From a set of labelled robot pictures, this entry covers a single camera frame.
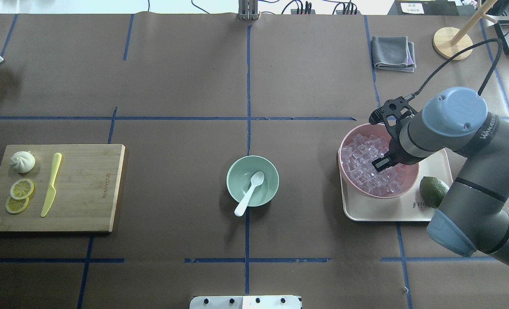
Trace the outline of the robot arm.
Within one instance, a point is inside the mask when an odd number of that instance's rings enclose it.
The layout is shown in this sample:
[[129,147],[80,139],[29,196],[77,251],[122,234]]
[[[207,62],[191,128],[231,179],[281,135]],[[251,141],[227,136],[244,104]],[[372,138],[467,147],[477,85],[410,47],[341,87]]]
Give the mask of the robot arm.
[[369,117],[383,123],[389,149],[373,162],[381,172],[411,166],[447,148],[464,157],[458,176],[435,211],[428,235],[463,257],[480,251],[509,266],[509,122],[488,111],[485,100],[465,87],[443,90],[421,111],[411,94],[388,100]]

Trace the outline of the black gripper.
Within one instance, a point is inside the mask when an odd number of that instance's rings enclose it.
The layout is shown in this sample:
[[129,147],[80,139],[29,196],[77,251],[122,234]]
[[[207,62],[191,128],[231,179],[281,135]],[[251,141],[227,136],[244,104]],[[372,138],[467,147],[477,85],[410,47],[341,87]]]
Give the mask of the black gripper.
[[372,166],[379,173],[398,164],[409,165],[409,153],[401,146],[399,135],[390,139],[388,151],[384,157],[374,160]]

